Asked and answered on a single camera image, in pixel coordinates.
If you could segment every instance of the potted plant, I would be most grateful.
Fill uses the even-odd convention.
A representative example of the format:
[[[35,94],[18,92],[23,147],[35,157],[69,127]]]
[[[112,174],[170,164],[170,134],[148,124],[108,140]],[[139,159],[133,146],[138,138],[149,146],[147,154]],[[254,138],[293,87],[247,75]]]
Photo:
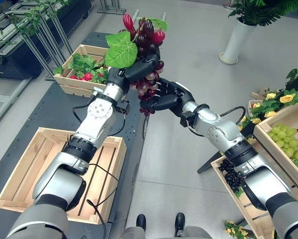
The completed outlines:
[[[259,26],[272,24],[282,15],[298,11],[298,0],[237,0],[228,16],[239,15],[225,52],[219,54],[224,64],[238,62],[238,56],[251,32]]]

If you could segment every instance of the white planter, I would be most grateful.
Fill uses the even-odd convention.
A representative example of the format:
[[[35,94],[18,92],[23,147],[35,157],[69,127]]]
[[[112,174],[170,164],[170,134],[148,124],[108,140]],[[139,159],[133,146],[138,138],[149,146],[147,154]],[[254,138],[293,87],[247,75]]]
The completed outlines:
[[[220,61],[228,65],[237,63],[239,53],[255,27],[243,24],[237,19],[225,52],[219,54]]]

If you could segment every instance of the pant leg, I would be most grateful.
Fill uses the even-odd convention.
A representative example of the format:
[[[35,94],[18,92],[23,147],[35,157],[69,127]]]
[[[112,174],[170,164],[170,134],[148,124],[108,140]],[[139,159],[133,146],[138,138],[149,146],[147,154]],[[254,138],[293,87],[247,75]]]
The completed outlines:
[[[145,239],[145,232],[141,227],[130,227],[124,230],[119,239]]]
[[[186,227],[183,231],[182,237],[212,239],[212,237],[204,229],[199,227]]]

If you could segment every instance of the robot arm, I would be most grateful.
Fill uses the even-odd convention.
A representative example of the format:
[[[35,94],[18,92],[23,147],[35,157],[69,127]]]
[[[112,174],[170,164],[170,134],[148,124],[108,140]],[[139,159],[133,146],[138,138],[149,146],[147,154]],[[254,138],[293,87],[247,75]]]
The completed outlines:
[[[208,105],[195,103],[189,90],[179,83],[161,79],[159,94],[149,101],[141,101],[140,105],[156,111],[170,109],[181,118],[182,126],[207,137],[244,178],[242,188],[252,204],[268,210],[280,238],[298,239],[298,201],[265,158],[245,140],[237,125],[222,119]]]

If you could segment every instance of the black table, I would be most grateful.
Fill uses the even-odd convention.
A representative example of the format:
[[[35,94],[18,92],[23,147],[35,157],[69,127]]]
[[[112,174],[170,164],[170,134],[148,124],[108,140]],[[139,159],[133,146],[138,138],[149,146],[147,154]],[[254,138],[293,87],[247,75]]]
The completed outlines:
[[[105,33],[92,32],[83,44],[107,47],[105,36]],[[118,238],[124,230],[144,142],[143,129],[148,121],[148,118],[139,112],[136,91],[130,90],[126,100],[130,101],[130,112],[126,117],[124,129],[116,136],[124,138],[127,152],[109,220],[106,223],[107,238]],[[0,192],[38,127],[75,131],[80,124],[71,113],[71,108],[83,105],[87,101],[88,98],[85,97],[65,94],[56,82],[51,85],[0,161]],[[81,109],[78,114],[84,118],[87,111]],[[123,115],[119,114],[116,124],[111,129],[112,133],[118,131],[122,123]],[[0,209],[0,239],[6,237],[18,216],[17,212]],[[102,238],[102,234],[102,225],[69,222],[67,237],[68,239],[98,239]]]

